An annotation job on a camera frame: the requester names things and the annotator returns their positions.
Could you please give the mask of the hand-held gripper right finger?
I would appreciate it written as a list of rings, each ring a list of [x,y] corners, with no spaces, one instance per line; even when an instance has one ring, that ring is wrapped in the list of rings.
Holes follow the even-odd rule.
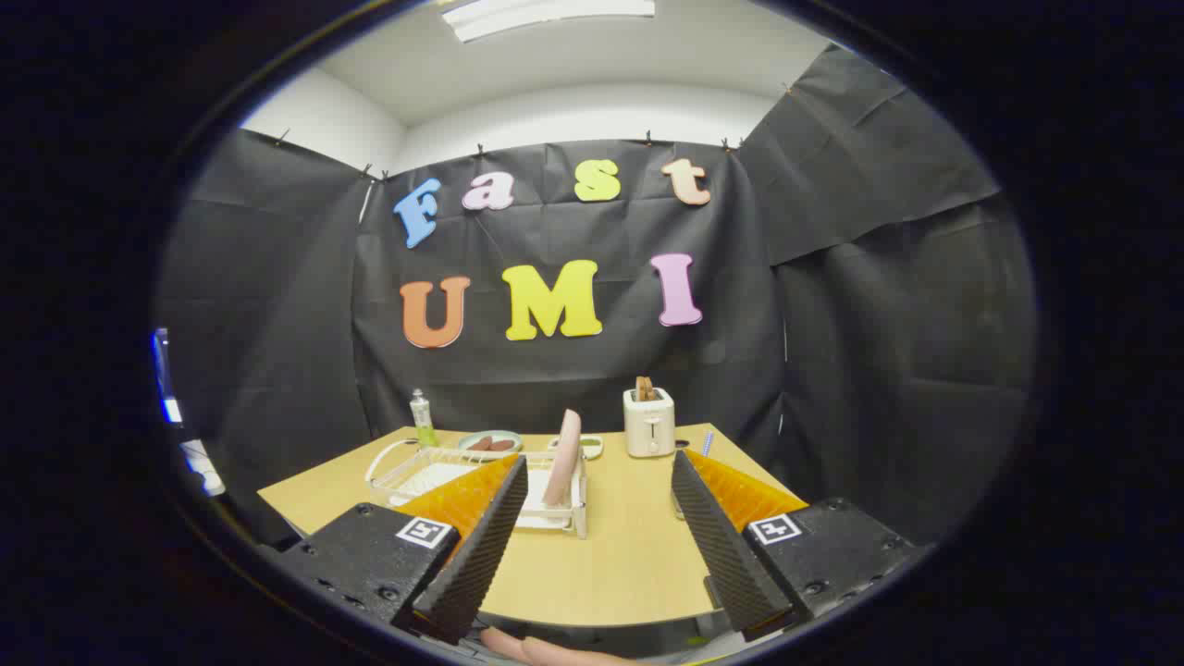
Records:
[[[810,623],[926,556],[845,498],[807,505],[702,452],[676,452],[673,497],[745,639]]]

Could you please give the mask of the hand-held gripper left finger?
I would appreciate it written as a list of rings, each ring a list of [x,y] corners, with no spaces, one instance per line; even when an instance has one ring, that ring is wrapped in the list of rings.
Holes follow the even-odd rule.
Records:
[[[401,506],[355,502],[283,549],[283,572],[373,623],[456,645],[498,572],[529,489],[511,452]]]

